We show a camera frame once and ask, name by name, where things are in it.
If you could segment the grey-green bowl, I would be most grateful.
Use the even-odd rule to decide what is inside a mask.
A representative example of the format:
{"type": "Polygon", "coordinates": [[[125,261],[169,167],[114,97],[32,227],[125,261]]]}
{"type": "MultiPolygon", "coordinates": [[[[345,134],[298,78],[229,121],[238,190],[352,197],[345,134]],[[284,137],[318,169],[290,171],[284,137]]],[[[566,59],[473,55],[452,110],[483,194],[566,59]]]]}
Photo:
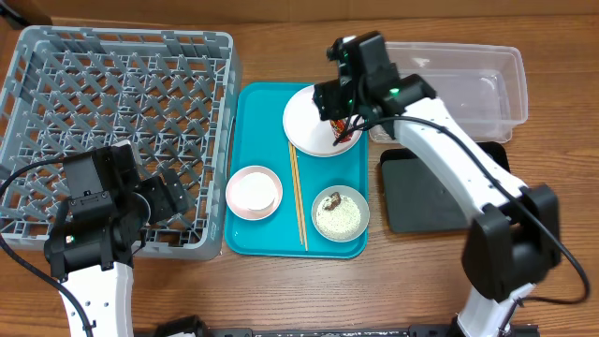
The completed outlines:
{"type": "Polygon", "coordinates": [[[315,198],[315,200],[313,202],[311,216],[312,216],[312,221],[313,221],[314,227],[316,228],[317,232],[319,234],[321,234],[324,238],[326,238],[332,242],[351,242],[351,241],[357,239],[361,234],[366,232],[366,228],[370,221],[370,209],[369,209],[369,205],[368,205],[368,202],[366,201],[365,197],[362,196],[359,193],[359,191],[357,191],[356,189],[349,187],[349,186],[345,186],[345,185],[333,185],[333,186],[330,186],[330,187],[324,189],[317,195],[317,197],[315,198]],[[317,224],[316,224],[316,210],[317,210],[318,204],[321,202],[321,200],[323,198],[331,195],[334,192],[338,192],[341,195],[345,195],[345,196],[353,199],[357,203],[358,208],[361,213],[360,225],[359,225],[358,231],[355,232],[353,236],[349,237],[345,241],[337,241],[337,240],[333,240],[330,237],[327,237],[319,230],[319,228],[317,227],[317,224]]]}

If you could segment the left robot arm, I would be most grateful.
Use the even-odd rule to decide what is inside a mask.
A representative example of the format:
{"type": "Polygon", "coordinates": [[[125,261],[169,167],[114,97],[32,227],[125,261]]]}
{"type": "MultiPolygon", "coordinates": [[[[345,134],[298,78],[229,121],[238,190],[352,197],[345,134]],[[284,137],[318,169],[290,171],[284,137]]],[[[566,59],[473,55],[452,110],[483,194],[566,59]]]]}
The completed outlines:
{"type": "Polygon", "coordinates": [[[135,144],[65,158],[69,196],[59,205],[44,255],[74,336],[131,336],[135,241],[142,229],[186,213],[190,201],[176,171],[141,179],[135,144]]]}

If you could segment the red snack wrapper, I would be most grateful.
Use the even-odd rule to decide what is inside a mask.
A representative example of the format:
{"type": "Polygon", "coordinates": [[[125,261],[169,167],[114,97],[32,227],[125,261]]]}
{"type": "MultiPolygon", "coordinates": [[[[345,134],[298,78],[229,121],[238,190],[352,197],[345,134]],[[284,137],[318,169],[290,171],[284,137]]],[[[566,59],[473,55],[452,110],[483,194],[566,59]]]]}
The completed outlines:
{"type": "Polygon", "coordinates": [[[338,139],[340,143],[348,142],[352,138],[352,134],[349,133],[342,137],[343,132],[348,128],[347,118],[341,120],[330,120],[329,121],[334,138],[338,139]]]}

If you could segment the cooked white rice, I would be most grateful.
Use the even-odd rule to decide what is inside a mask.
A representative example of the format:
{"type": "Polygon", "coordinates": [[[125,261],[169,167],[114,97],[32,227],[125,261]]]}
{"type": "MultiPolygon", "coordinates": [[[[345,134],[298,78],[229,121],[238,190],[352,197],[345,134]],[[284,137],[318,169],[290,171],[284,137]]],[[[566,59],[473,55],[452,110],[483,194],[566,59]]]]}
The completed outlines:
{"type": "Polygon", "coordinates": [[[323,209],[324,200],[328,197],[321,200],[316,210],[316,224],[319,230],[337,241],[345,241],[353,236],[358,231],[361,217],[357,203],[345,195],[341,197],[343,201],[333,211],[323,209]]]}

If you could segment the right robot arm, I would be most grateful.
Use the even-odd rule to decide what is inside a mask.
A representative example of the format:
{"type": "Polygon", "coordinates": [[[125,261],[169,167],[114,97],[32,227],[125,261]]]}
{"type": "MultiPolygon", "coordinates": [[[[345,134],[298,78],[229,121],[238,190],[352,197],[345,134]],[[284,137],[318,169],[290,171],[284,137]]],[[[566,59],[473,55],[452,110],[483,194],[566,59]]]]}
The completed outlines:
{"type": "Polygon", "coordinates": [[[461,263],[472,290],[453,334],[512,335],[517,307],[561,261],[556,195],[546,185],[528,187],[497,164],[422,77],[401,77],[379,32],[340,37],[327,57],[338,77],[314,88],[321,120],[362,118],[345,135],[381,125],[436,176],[469,224],[461,263]]]}

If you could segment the brown meat piece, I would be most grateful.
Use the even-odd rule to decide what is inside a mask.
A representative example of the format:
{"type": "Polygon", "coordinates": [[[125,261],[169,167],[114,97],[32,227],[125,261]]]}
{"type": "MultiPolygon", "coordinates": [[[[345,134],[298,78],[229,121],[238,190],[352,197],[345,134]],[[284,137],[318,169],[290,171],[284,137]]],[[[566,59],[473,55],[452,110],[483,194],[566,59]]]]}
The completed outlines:
{"type": "Polygon", "coordinates": [[[333,211],[341,204],[342,201],[341,195],[338,192],[334,192],[324,200],[323,209],[326,211],[333,211]]]}

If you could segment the white small cup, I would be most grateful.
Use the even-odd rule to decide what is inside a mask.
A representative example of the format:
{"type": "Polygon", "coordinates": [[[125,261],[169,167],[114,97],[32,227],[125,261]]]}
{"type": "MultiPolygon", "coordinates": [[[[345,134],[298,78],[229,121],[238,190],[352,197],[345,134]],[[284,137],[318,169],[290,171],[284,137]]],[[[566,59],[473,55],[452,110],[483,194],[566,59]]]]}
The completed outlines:
{"type": "Polygon", "coordinates": [[[251,172],[245,175],[236,187],[237,203],[250,211],[263,211],[275,200],[276,185],[273,180],[261,172],[251,172]]]}

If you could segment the pink shallow bowl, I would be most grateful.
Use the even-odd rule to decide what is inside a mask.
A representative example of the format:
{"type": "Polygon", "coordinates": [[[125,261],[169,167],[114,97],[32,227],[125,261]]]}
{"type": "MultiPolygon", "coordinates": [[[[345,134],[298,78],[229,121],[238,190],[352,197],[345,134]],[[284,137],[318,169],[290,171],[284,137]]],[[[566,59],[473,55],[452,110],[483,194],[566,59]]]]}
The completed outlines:
{"type": "Polygon", "coordinates": [[[258,221],[263,220],[274,214],[274,212],[277,210],[282,201],[283,194],[284,192],[282,183],[279,177],[271,169],[262,166],[248,166],[235,172],[229,179],[226,186],[226,204],[228,208],[239,218],[248,221],[258,221]],[[277,195],[275,197],[275,200],[267,209],[263,211],[250,211],[244,209],[237,203],[235,197],[236,187],[238,183],[245,175],[251,172],[266,173],[276,185],[277,195]]]}

